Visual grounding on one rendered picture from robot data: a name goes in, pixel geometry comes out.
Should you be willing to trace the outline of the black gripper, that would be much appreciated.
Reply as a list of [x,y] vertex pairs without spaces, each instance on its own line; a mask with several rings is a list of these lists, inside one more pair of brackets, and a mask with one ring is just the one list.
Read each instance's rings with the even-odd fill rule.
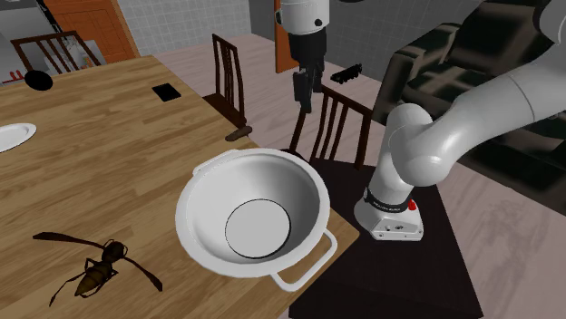
[[[324,58],[327,53],[327,29],[312,34],[289,34],[289,48],[291,57],[301,67],[298,72],[293,73],[294,98],[300,104],[300,110],[311,113],[312,92],[322,92],[322,76],[325,70]],[[307,67],[312,67],[312,92],[311,81]]]

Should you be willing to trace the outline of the black thing on floor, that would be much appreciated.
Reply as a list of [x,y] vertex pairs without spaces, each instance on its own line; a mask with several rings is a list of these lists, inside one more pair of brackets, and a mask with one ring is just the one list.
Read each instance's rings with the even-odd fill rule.
[[349,80],[355,79],[356,77],[359,76],[361,72],[362,72],[362,64],[357,63],[340,72],[336,72],[332,74],[330,80],[333,82],[338,82],[340,84],[343,84],[345,82],[348,82]]

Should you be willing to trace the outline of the orange wooden door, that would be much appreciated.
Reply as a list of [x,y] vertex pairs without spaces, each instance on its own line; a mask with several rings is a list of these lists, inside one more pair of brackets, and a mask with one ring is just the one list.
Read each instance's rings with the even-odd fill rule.
[[299,66],[299,63],[291,57],[288,41],[288,33],[279,25],[275,28],[275,71],[283,73]]
[[64,31],[94,40],[107,63],[140,56],[118,0],[44,0]]

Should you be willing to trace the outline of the dark wooden chair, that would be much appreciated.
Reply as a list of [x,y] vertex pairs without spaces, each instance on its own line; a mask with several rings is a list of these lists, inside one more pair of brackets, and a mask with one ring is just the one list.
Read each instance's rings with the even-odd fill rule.
[[366,148],[372,122],[372,111],[361,103],[342,95],[325,85],[322,86],[323,101],[317,130],[308,162],[314,160],[334,160],[339,142],[350,110],[362,117],[360,133],[356,146],[356,156],[353,167],[361,170],[366,158]]
[[56,74],[102,65],[101,60],[76,31],[25,37],[11,40],[10,43],[28,72],[34,71],[34,67],[24,53],[24,44],[36,44],[47,59],[47,66],[51,66]]
[[216,111],[241,129],[247,125],[238,48],[212,34],[215,92],[203,97]]

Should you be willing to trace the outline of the small brown oblong thing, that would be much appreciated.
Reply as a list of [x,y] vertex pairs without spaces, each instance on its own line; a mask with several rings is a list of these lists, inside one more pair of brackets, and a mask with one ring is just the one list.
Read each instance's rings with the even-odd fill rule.
[[246,137],[246,136],[250,135],[250,133],[252,131],[253,131],[253,129],[250,126],[246,125],[242,128],[238,128],[235,131],[233,131],[232,133],[228,134],[225,137],[225,141],[232,142],[232,141],[238,140],[242,137]]

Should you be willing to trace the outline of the black flat square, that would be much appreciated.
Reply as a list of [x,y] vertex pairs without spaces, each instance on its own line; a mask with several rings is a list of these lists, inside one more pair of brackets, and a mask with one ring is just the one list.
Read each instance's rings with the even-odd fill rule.
[[152,90],[163,102],[172,101],[181,97],[181,94],[170,83],[154,86]]

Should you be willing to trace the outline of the dark sofa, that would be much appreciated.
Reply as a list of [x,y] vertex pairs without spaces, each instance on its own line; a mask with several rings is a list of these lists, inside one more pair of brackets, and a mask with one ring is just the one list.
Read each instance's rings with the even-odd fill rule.
[[[461,24],[444,23],[397,50],[373,119],[403,102],[442,116],[460,94],[539,57],[551,40],[535,26],[549,0],[484,0]],[[566,111],[488,140],[460,163],[554,210],[566,209]]]

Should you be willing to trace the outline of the dark robot stand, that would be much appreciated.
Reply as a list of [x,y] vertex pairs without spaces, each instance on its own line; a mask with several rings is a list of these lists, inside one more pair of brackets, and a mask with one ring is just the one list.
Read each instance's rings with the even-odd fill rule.
[[289,307],[292,319],[482,319],[437,187],[412,192],[419,241],[358,239]]

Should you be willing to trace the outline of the wooden dining table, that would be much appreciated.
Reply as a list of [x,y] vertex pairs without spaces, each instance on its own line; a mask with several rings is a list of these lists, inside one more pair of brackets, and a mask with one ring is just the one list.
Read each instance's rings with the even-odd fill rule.
[[[163,102],[152,87],[181,97]],[[200,267],[175,232],[175,208],[192,170],[229,150],[232,124],[152,56],[54,77],[38,92],[0,88],[0,126],[35,135],[0,153],[0,319],[278,319],[296,299],[271,278],[237,279]],[[74,296],[95,246],[33,239],[55,232],[103,245],[132,263],[88,298]]]

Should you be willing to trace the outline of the black round bowl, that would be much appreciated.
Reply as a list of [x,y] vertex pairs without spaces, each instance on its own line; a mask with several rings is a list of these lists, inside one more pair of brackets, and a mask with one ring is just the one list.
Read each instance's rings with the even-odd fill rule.
[[36,91],[48,91],[53,87],[52,77],[43,71],[32,70],[25,74],[24,76],[25,84]]

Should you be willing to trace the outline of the brown wasp figure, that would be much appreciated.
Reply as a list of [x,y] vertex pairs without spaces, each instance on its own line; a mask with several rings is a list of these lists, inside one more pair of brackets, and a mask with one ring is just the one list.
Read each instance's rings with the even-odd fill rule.
[[83,266],[83,271],[79,275],[75,275],[72,278],[67,279],[51,297],[49,305],[53,304],[56,296],[61,292],[66,284],[71,283],[77,279],[79,279],[80,282],[75,289],[74,296],[88,298],[92,295],[97,294],[107,282],[109,282],[119,274],[119,272],[113,268],[113,264],[118,262],[119,260],[125,260],[132,263],[147,276],[147,278],[159,292],[163,291],[162,282],[157,276],[146,270],[143,266],[135,262],[133,259],[127,257],[129,248],[122,242],[115,241],[114,239],[109,239],[103,245],[101,245],[93,241],[88,241],[55,232],[41,232],[33,235],[33,239],[78,243],[98,247],[102,250],[101,260],[97,261],[91,258],[86,258]]

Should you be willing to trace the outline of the white plate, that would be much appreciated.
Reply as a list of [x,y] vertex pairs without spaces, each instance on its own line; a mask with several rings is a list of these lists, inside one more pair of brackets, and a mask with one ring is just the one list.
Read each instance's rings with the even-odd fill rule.
[[36,126],[32,123],[13,123],[0,127],[0,153],[13,149],[36,133]]

